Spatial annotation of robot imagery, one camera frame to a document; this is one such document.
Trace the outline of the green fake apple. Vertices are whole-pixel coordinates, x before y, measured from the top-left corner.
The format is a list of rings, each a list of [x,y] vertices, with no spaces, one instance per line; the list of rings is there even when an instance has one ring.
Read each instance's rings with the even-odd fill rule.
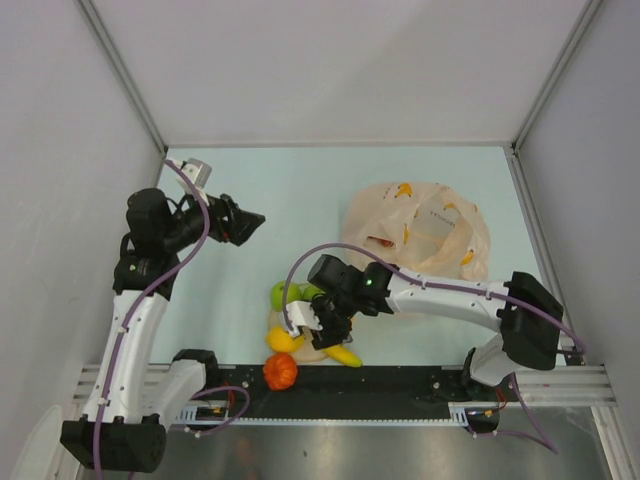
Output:
[[[278,282],[270,291],[271,308],[276,312],[281,312],[284,305],[303,299],[302,290],[298,284],[290,283],[287,292],[284,292],[285,284],[285,281]]]
[[[302,299],[311,302],[315,297],[324,294],[324,291],[314,285],[308,285],[302,291]]]

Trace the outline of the yellow fake banana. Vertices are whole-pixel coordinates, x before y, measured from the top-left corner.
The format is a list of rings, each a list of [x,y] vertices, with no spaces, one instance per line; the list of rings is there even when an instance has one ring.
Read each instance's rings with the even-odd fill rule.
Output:
[[[325,348],[323,352],[330,359],[350,368],[359,368],[363,365],[362,360],[356,354],[342,345]]]

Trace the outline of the yellow fake lemon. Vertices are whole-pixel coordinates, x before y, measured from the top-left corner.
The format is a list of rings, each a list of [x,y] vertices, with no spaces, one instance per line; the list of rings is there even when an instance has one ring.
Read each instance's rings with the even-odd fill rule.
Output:
[[[304,344],[304,338],[293,338],[281,326],[272,327],[266,335],[266,343],[275,353],[293,353]]]

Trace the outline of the translucent peach plastic bag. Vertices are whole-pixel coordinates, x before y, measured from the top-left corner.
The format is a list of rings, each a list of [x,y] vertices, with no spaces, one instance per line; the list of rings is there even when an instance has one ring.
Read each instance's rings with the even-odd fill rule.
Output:
[[[384,248],[376,238],[391,240]],[[418,273],[486,281],[491,238],[479,207],[440,183],[374,184],[352,198],[341,240]]]

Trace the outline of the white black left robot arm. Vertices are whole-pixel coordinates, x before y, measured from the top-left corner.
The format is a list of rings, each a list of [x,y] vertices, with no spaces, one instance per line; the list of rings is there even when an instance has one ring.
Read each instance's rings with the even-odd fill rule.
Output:
[[[205,239],[244,244],[265,222],[223,194],[173,202],[157,188],[127,201],[129,231],[122,238],[114,270],[113,315],[109,338],[93,390],[77,420],[62,425],[61,444],[95,472],[155,471],[167,433],[195,396],[214,397],[222,373],[214,352],[183,349],[156,389],[144,395],[150,354],[171,299],[183,260],[179,253]]]

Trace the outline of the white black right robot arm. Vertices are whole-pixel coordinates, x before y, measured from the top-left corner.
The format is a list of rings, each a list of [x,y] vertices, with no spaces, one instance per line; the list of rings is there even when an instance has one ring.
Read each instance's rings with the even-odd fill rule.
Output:
[[[556,366],[564,310],[532,275],[514,272],[504,282],[473,282],[420,274],[380,261],[358,269],[324,254],[307,275],[319,288],[311,309],[320,329],[317,347],[340,344],[351,334],[356,314],[429,314],[479,325],[493,332],[470,350],[461,376],[463,393],[484,401],[497,385],[521,369]]]

